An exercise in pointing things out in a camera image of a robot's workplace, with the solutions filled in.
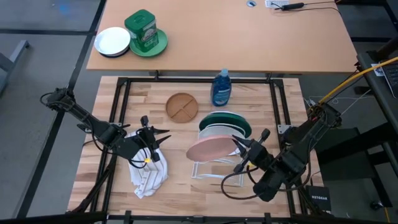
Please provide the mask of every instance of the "wooden desk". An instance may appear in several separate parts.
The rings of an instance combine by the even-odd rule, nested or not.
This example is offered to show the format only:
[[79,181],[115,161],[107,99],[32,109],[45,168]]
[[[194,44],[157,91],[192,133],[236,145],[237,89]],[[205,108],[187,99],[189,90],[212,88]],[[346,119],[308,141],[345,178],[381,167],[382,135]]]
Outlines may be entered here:
[[[108,120],[109,118],[117,79],[117,77],[102,77],[101,79],[93,110],[93,114],[98,119]],[[307,119],[307,116],[299,80],[284,79],[284,83],[292,124],[301,124]],[[199,112],[189,123],[174,123],[165,113],[167,99],[177,92],[189,93],[199,103]],[[285,192],[279,192],[270,202],[263,202],[259,198],[244,201],[231,200],[221,193],[220,179],[197,180],[191,178],[193,161],[188,160],[185,153],[189,146],[197,140],[200,120],[210,111],[220,110],[220,108],[211,106],[209,92],[210,83],[140,82],[131,84],[124,120],[126,124],[131,124],[127,131],[131,132],[140,128],[139,120],[143,115],[148,115],[150,124],[156,128],[170,130],[167,134],[171,134],[172,137],[163,142],[160,147],[168,163],[169,178],[153,196],[138,199],[134,195],[136,187],[131,183],[128,162],[119,158],[109,203],[110,214],[123,215],[126,210],[131,210],[133,215],[263,217],[264,213],[270,213],[272,217],[289,217]],[[120,111],[121,98],[122,96],[119,99],[117,111]],[[264,128],[270,129],[271,135],[264,145],[275,156],[279,153],[269,85],[233,84],[232,97],[228,105],[222,107],[221,110],[242,114],[252,126],[252,138],[257,139]],[[68,209],[75,208],[94,185],[100,155],[101,152],[92,144],[87,144],[83,148]],[[312,172],[319,171],[315,151],[312,151],[311,162]],[[216,163],[211,168],[223,170],[224,167],[220,163]],[[228,169],[224,169],[224,172],[229,174],[232,169],[233,167],[228,167]],[[255,179],[259,179],[262,174],[263,172],[258,170],[253,176]],[[313,181],[315,185],[322,185],[321,173],[315,174]],[[226,186],[226,191],[239,197],[252,195],[252,183],[245,175],[244,187]],[[102,198],[103,196],[100,196],[98,209],[101,209]],[[295,195],[295,204],[296,211],[299,212],[297,194]]]
[[112,0],[106,3],[98,32],[124,27],[125,18],[140,9],[153,13],[157,27],[167,34],[165,51],[154,58],[131,51],[106,58],[93,48],[87,69],[284,73],[356,69],[355,49],[341,16],[332,9],[281,12],[266,8],[264,0],[256,7],[247,7],[246,0]]

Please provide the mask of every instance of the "blue bottle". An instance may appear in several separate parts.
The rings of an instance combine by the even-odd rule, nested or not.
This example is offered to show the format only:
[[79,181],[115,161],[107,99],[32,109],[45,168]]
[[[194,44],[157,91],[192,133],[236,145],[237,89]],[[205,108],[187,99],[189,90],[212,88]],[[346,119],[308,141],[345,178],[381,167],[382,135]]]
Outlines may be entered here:
[[215,106],[224,106],[231,96],[232,84],[228,76],[228,69],[222,69],[211,85],[211,103]]

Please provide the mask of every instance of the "white plate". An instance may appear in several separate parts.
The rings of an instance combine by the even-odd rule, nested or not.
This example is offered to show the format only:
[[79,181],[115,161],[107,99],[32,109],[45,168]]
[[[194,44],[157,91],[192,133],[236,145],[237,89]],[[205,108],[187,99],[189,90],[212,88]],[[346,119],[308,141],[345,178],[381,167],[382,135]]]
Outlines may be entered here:
[[214,126],[228,126],[228,127],[238,128],[239,130],[241,130],[241,131],[243,132],[243,135],[246,135],[246,132],[244,131],[243,128],[241,128],[241,127],[239,127],[239,126],[236,126],[236,125],[233,125],[233,124],[225,124],[225,123],[209,124],[208,126],[205,127],[205,129],[206,129],[206,128],[209,128],[209,127],[214,127]]
[[[227,127],[227,126],[212,126],[212,127],[207,126],[205,129],[203,129],[201,132],[199,132],[198,139],[203,139],[203,138],[210,137],[212,135],[220,135],[220,134],[227,134],[230,136],[235,135],[239,138],[244,139],[244,136],[242,135],[242,133],[240,133],[239,131],[237,131],[233,128]],[[231,152],[229,154],[229,156],[233,156],[233,155],[236,155],[239,153],[240,153],[239,149],[236,148],[234,152]]]
[[117,56],[129,47],[130,34],[121,27],[111,27],[100,32],[94,40],[95,49],[108,56]]
[[242,115],[237,114],[237,113],[234,113],[234,112],[230,112],[230,111],[212,111],[212,112],[210,112],[209,114],[213,114],[213,113],[229,113],[229,114],[233,114],[233,115],[236,115],[236,116],[240,116],[241,118],[244,119],[244,117],[243,117]]

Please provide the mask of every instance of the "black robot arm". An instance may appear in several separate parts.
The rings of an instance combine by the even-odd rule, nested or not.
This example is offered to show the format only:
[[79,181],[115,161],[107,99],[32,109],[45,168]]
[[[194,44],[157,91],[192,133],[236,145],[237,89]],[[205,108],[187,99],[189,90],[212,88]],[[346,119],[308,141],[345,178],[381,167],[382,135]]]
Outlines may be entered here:
[[66,111],[72,114],[83,123],[83,125],[79,125],[80,129],[91,130],[92,135],[96,137],[96,141],[127,160],[131,160],[140,149],[148,147],[151,153],[151,159],[157,162],[159,160],[159,155],[155,150],[159,148],[159,144],[162,141],[170,137],[166,136],[156,140],[154,137],[155,134],[166,133],[169,130],[158,130],[153,126],[148,127],[148,117],[143,116],[141,118],[142,128],[137,130],[137,135],[125,138],[127,132],[123,127],[95,118],[76,103],[75,96],[71,90],[67,88],[56,88],[53,93],[48,93],[48,95],[47,102],[42,102],[45,106],[52,110]]
[[340,125],[340,114],[331,106],[316,105],[311,108],[308,120],[297,128],[289,128],[282,136],[281,152],[274,157],[262,146],[270,132],[265,129],[258,141],[241,139],[234,136],[236,145],[241,151],[242,162],[234,172],[241,172],[248,162],[264,171],[261,179],[254,184],[253,191],[261,200],[269,202],[278,191],[301,189],[310,180],[310,164],[304,183],[292,189],[280,189],[282,184],[295,185],[306,170],[310,152],[330,129]]

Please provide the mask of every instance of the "green plate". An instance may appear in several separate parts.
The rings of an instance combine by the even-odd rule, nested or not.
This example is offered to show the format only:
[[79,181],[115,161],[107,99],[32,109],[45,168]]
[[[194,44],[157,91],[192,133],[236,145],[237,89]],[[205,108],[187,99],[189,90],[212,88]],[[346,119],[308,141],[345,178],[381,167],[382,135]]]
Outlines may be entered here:
[[157,38],[159,38],[159,43],[153,48],[150,49],[148,52],[142,52],[140,51],[136,45],[134,44],[133,41],[130,41],[130,49],[136,54],[139,55],[141,57],[153,57],[156,56],[160,53],[162,53],[162,51],[164,49],[166,49],[167,46],[167,36],[166,34],[160,30],[157,29]]
[[209,114],[206,118],[203,118],[199,123],[200,131],[205,129],[210,124],[216,123],[225,123],[225,124],[233,124],[239,126],[244,129],[246,132],[245,138],[251,135],[251,127],[250,124],[242,117],[230,114],[230,113],[213,113]]

